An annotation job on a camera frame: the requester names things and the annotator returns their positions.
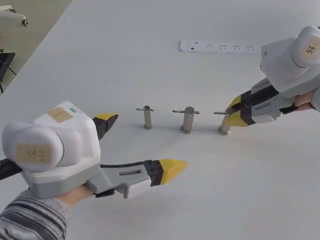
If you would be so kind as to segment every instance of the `electrical outlet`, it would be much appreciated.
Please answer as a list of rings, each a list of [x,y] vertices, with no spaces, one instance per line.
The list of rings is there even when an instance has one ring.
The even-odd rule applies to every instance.
[[[207,54],[261,54],[261,44],[210,41],[181,41],[180,52]]]

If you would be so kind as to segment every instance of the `human hand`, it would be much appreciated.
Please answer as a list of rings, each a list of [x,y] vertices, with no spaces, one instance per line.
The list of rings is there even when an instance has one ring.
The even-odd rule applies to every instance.
[[[61,200],[69,208],[73,208],[81,200],[89,198],[93,195],[94,193],[87,186],[81,185],[65,194],[56,196],[56,198]]]
[[[314,96],[316,90],[312,90],[302,95],[298,95],[295,98],[294,104],[298,108],[298,111],[305,111],[313,109],[312,107],[312,97]]]

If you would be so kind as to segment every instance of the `sticker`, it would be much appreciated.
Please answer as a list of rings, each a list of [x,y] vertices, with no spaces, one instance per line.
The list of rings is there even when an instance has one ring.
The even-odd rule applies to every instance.
[[[66,112],[66,110],[64,110],[62,107],[51,109],[47,112],[47,114],[52,117],[58,124],[73,118],[73,116],[70,113]]]
[[[20,163],[51,164],[51,147],[40,144],[17,144],[15,159]]]
[[[71,112],[75,113],[75,114],[77,114],[77,113],[78,113],[78,114],[82,114],[82,112],[80,111],[80,109],[79,109],[79,108],[76,108],[75,106],[70,107],[69,110],[70,110]]]
[[[320,49],[320,36],[314,35],[311,37],[308,45],[303,48],[302,54],[306,60],[312,60],[317,56]]]

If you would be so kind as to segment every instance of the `chair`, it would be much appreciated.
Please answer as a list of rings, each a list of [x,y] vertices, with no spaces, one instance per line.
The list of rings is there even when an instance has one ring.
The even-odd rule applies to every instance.
[[[29,25],[27,18],[22,14],[18,14],[10,5],[0,6],[0,19],[1,18],[18,19],[22,25],[26,27]]]

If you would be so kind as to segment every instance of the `white tabletop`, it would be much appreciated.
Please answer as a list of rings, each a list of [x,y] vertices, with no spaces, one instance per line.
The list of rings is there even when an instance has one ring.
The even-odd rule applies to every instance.
[[[132,199],[85,200],[68,239],[319,238],[320,115],[292,113],[221,136],[212,113],[264,77],[260,57],[178,51],[181,40],[269,43],[320,25],[318,0],[295,2],[72,2],[0,97],[0,130],[71,101],[92,117],[119,113],[101,141],[103,163],[176,158],[188,167]],[[133,110],[144,105],[156,109],[150,131]],[[189,135],[172,113],[187,106],[200,111]],[[26,187],[21,176],[0,182],[0,207]]]

